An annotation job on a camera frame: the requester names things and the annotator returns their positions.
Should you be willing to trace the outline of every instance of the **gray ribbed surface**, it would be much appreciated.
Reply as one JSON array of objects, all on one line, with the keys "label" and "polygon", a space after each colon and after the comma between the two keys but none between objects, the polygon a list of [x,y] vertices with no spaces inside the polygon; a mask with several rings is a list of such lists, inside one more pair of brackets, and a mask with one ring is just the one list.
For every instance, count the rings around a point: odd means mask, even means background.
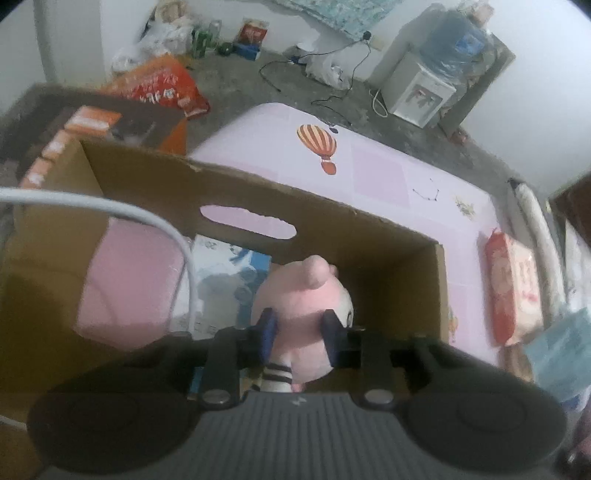
[{"label": "gray ribbed surface", "polygon": [[[149,468],[100,477],[51,468],[38,478],[471,480],[484,477],[461,472],[429,457],[408,439],[393,415],[358,408],[346,394],[252,392],[238,408],[205,414],[182,447]],[[531,478],[553,477],[538,471]]]}]

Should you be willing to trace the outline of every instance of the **striped plush leg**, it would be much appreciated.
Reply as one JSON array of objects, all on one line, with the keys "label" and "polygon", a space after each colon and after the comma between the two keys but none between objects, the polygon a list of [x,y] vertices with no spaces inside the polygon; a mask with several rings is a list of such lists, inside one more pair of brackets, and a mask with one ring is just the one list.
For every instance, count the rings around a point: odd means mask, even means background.
[{"label": "striped plush leg", "polygon": [[291,367],[272,362],[262,372],[261,391],[291,393]]}]

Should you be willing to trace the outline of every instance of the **wall outlet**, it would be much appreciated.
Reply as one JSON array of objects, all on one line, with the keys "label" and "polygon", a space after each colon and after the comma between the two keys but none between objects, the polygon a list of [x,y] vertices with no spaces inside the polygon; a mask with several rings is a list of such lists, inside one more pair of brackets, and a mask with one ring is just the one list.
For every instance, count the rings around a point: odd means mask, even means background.
[{"label": "wall outlet", "polygon": [[374,35],[373,37],[371,37],[369,46],[374,50],[382,51],[386,47],[386,41],[383,37],[380,37],[379,35]]}]

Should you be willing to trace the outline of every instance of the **hot air balloon print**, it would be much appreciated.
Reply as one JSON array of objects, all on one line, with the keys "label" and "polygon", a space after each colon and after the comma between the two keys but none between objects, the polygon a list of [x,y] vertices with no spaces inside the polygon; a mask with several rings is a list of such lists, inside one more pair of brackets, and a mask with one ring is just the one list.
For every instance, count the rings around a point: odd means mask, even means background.
[{"label": "hot air balloon print", "polygon": [[330,158],[336,152],[336,140],[326,130],[316,125],[300,125],[297,136],[301,142],[320,157],[320,165],[328,175],[336,174],[336,165]]}]

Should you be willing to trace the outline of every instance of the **box handle hole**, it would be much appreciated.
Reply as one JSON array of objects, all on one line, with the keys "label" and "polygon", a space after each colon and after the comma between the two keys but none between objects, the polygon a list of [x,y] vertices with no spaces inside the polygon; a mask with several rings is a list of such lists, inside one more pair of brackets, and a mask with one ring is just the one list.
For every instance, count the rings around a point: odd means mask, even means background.
[{"label": "box handle hole", "polygon": [[212,222],[222,223],[242,230],[259,233],[279,240],[296,236],[296,227],[275,217],[265,217],[244,208],[204,205],[201,214]]}]

